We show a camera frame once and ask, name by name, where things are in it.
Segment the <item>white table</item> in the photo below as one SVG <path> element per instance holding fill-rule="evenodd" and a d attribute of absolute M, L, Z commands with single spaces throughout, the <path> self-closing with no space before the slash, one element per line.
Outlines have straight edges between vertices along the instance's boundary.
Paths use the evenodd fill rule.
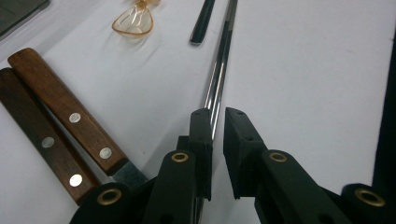
<path fill-rule="evenodd" d="M 152 178 L 204 103 L 227 1 L 195 47 L 203 2 L 152 7 L 154 29 L 136 42 L 110 28 L 130 1 L 52 0 L 0 42 L 0 68 L 36 49 Z M 202 223 L 259 223 L 253 199 L 233 199 L 225 106 L 245 111 L 269 148 L 289 152 L 322 187 L 371 184 L 395 9 L 392 0 L 239 2 Z M 78 207 L 2 105 L 0 148 L 0 223 L 68 223 Z"/>

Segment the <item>brass insert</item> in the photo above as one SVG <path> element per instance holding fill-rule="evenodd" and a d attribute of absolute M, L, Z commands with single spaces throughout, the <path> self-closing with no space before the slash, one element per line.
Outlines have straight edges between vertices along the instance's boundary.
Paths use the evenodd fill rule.
<path fill-rule="evenodd" d="M 385 200 L 381 196 L 368 189 L 356 189 L 355 195 L 362 202 L 368 203 L 371 206 L 382 207 L 385 205 Z"/>
<path fill-rule="evenodd" d="M 284 162 L 288 159 L 285 155 L 278 153 L 278 152 L 271 153 L 270 158 L 271 158 L 271 160 L 278 161 L 278 162 Z"/>
<path fill-rule="evenodd" d="M 188 159 L 189 159 L 189 155 L 187 155 L 184 152 L 178 152 L 178 153 L 173 154 L 173 156 L 172 156 L 172 161 L 175 161 L 175 162 L 183 162 Z"/>
<path fill-rule="evenodd" d="M 121 191 L 119 189 L 107 189 L 97 197 L 96 201 L 101 205 L 111 205 L 116 203 L 121 198 Z"/>

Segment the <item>dark handle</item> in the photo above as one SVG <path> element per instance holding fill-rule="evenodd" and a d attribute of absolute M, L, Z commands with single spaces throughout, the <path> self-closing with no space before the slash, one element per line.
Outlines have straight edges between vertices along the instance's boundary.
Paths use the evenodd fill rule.
<path fill-rule="evenodd" d="M 10 68 L 0 70 L 0 100 L 76 203 L 99 185 L 33 93 Z"/>
<path fill-rule="evenodd" d="M 107 175 L 113 175 L 128 161 L 37 52 L 22 49 L 11 55 L 8 62 Z"/>
<path fill-rule="evenodd" d="M 215 0 L 205 0 L 190 37 L 190 42 L 193 45 L 200 45 L 204 41 L 207 25 L 209 24 L 214 5 Z"/>

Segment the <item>metal rod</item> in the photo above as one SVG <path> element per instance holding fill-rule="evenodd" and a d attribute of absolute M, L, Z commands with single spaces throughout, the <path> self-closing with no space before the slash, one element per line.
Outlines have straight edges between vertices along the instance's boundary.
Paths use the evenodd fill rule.
<path fill-rule="evenodd" d="M 207 91 L 204 105 L 204 108 L 207 108 L 210 111 L 212 139 L 215 138 L 215 132 L 218 123 L 221 96 L 224 86 L 228 55 L 230 52 L 231 37 L 233 34 L 233 22 L 235 20 L 237 3 L 238 0 L 230 0 L 227 8 L 227 14 L 219 43 L 218 55 L 215 60 L 212 78 L 210 79 L 209 89 Z"/>

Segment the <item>knife blade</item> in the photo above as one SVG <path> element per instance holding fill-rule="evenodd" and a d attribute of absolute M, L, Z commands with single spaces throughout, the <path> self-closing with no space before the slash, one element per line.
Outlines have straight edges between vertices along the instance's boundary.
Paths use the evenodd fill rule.
<path fill-rule="evenodd" d="M 34 49 L 22 49 L 8 62 L 106 175 L 131 189 L 147 181 Z"/>
<path fill-rule="evenodd" d="M 0 70 L 0 101 L 77 204 L 99 182 L 50 114 L 12 69 Z"/>

